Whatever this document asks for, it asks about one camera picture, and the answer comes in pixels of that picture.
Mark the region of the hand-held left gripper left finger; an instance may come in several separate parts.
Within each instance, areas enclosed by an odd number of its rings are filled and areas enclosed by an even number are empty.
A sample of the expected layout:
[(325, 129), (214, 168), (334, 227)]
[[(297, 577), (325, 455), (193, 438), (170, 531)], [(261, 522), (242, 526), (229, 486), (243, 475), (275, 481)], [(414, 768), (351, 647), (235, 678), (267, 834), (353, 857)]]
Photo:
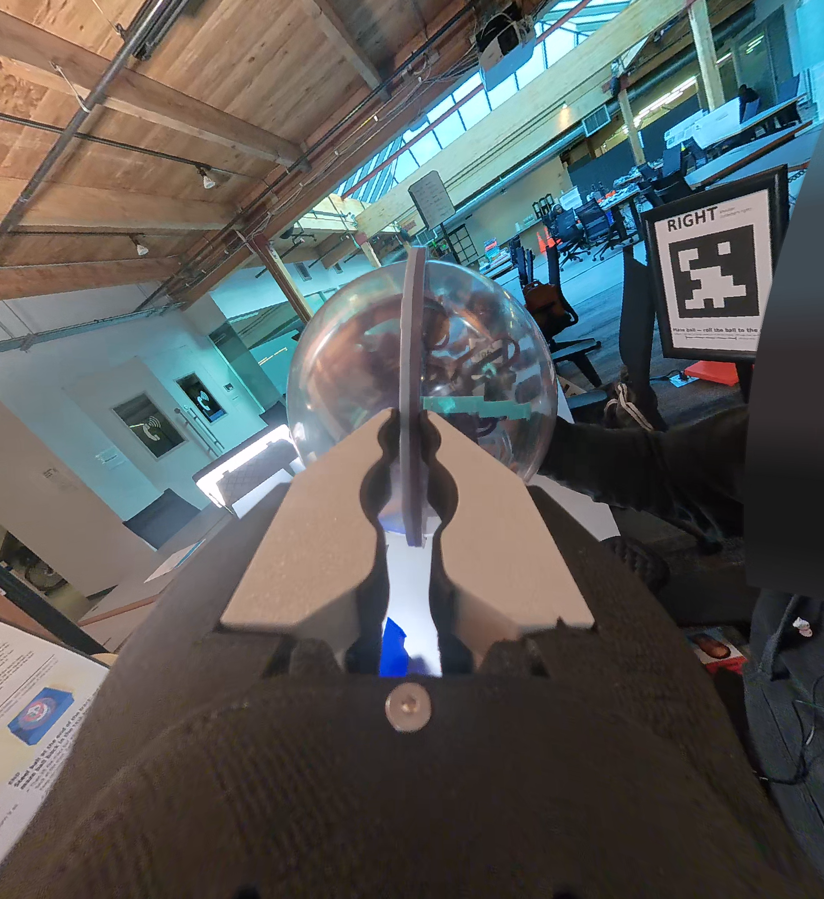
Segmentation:
[(315, 639), (351, 673), (379, 673), (388, 605), (385, 534), (398, 411), (381, 411), (298, 474), (219, 624)]

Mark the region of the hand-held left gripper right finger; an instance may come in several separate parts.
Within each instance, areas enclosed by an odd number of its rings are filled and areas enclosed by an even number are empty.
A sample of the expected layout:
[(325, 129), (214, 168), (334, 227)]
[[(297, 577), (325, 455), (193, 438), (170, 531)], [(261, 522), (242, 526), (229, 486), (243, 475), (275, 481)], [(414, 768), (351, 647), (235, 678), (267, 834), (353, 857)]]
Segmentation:
[(430, 612), (442, 675), (472, 673), (490, 649), (594, 614), (528, 487), (436, 413), (423, 414), (433, 535)]

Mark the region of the clear plastic maze ball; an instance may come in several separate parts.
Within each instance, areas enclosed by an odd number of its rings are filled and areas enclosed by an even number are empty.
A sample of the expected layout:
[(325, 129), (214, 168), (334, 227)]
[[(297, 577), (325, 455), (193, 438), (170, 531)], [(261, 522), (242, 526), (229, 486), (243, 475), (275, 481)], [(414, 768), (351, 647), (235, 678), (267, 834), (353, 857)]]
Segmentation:
[(439, 522), (427, 500), (423, 414), (436, 413), (527, 486), (557, 420), (548, 346), (494, 281), (413, 250), (329, 298), (303, 332), (288, 378), (305, 468), (381, 411), (398, 411), (383, 530), (420, 545)]

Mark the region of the white light panel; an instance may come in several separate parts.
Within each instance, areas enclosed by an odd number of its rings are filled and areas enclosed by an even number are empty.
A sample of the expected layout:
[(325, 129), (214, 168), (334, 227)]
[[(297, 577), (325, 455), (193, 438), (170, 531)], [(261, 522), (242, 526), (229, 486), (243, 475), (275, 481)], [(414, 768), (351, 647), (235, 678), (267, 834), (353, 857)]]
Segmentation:
[(239, 519), (275, 487), (288, 485), (304, 465), (286, 423), (254, 434), (200, 469), (196, 487), (216, 507)]

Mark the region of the blue plastic bin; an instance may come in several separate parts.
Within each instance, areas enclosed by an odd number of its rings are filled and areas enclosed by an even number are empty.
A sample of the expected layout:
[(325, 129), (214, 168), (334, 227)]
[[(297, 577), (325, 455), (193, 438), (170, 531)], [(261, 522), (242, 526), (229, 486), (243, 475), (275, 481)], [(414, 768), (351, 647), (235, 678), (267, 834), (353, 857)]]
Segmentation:
[(422, 656), (411, 656), (406, 649), (406, 632), (394, 619), (387, 617), (383, 626), (379, 676), (387, 679), (438, 677), (440, 668), (433, 667)]

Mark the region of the wooden instruction board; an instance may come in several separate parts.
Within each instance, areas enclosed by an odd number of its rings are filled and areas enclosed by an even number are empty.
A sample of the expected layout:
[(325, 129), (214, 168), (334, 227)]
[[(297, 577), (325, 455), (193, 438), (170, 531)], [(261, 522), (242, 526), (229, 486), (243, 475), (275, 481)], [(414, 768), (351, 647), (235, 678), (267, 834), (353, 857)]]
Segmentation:
[(0, 865), (52, 789), (108, 671), (0, 621)]

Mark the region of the black and white marker tag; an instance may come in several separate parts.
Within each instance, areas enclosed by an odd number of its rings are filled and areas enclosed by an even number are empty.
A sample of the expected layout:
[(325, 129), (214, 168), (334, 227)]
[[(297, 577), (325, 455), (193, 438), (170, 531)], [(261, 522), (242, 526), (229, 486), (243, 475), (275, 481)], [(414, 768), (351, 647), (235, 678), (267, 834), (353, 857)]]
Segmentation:
[(643, 214), (666, 357), (755, 363), (788, 220), (784, 164)]

